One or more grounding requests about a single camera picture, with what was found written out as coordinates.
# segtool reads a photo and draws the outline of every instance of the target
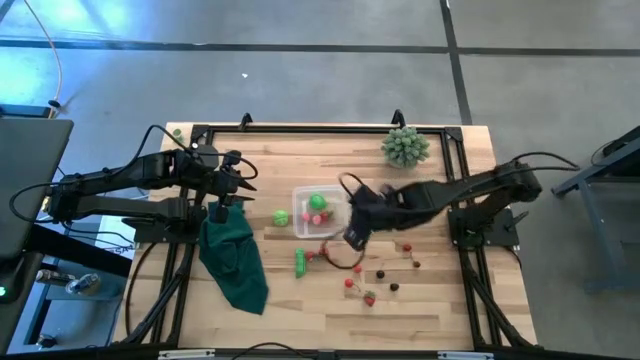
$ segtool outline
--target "red berry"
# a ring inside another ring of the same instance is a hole
[[[376,298],[372,298],[370,296],[365,296],[364,297],[364,302],[369,306],[373,306],[373,304],[376,302]]]

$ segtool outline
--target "green plant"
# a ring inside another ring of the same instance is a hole
[[[429,142],[416,128],[393,129],[382,141],[382,151],[387,162],[398,168],[414,168],[419,161],[429,157]]]

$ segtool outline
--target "wooden table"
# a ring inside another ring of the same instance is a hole
[[[189,139],[193,125],[169,123],[167,129],[180,129],[184,138]],[[462,129],[471,174],[492,168],[495,158],[488,128],[465,126]],[[196,250],[182,323],[181,347],[243,348],[259,342],[278,341],[309,349],[472,348],[460,263],[456,250],[450,245],[444,212],[429,224],[409,231],[373,234],[362,263],[364,271],[359,275],[316,261],[308,265],[303,278],[296,279],[295,249],[317,250],[319,240],[299,240],[291,225],[286,228],[272,225],[275,210],[291,213],[293,188],[337,184],[336,176],[344,171],[357,174],[373,189],[383,183],[401,186],[418,180],[446,180],[437,137],[427,136],[431,157],[413,170],[385,165],[380,151],[383,137],[378,134],[215,135],[214,146],[218,151],[239,150],[260,171],[259,177],[251,181],[258,191],[240,193],[256,198],[245,204],[246,217],[260,249],[269,299],[262,316],[232,308],[198,260]],[[162,150],[171,148],[175,148],[175,144],[165,137]],[[455,160],[454,165],[459,173]],[[243,174],[251,173],[242,166],[239,168],[244,170]],[[150,199],[157,201],[177,196],[178,192],[177,188],[154,191]],[[420,269],[413,269],[411,261],[403,255],[401,245],[404,243],[413,246],[413,256],[422,263]],[[164,244],[156,246],[141,267],[131,299],[134,327],[158,296],[167,248]],[[136,252],[134,266],[143,249]],[[329,249],[332,257],[345,264],[352,263],[357,257],[340,239],[331,241]],[[487,248],[486,256],[496,302],[521,334],[535,343],[517,261],[501,248]],[[386,272],[382,280],[375,276],[380,269]],[[377,301],[373,307],[363,303],[357,290],[344,287],[348,277],[354,278],[363,290],[376,292]],[[397,292],[389,290],[391,282],[400,284]],[[175,296],[165,317],[163,339],[171,324],[174,300]],[[479,306],[479,312],[483,334],[488,339],[482,306]],[[124,315],[121,311],[114,339],[123,337]]]

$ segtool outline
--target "green towel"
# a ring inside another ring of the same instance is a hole
[[[217,203],[209,203],[213,214]],[[200,228],[200,261],[207,267],[231,306],[262,314],[267,303],[267,280],[253,231],[244,217],[242,203],[229,208],[224,224],[209,219]]]

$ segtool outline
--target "concrete floor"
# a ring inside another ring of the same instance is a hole
[[[446,46],[438,0],[31,0],[57,40]],[[640,48],[634,0],[450,0],[459,46]],[[22,1],[0,39],[42,40]],[[61,50],[61,102],[73,119],[65,171],[128,161],[144,130],[168,121],[461,124],[447,54]],[[499,161],[525,151],[581,165],[637,126],[640,58],[460,56],[473,124]],[[1,48],[6,103],[44,104],[57,73],[48,49]],[[147,145],[157,149],[155,134]],[[539,173],[546,189],[566,173]],[[575,194],[516,206],[523,275],[541,345],[640,357],[640,296],[587,295],[601,273]]]

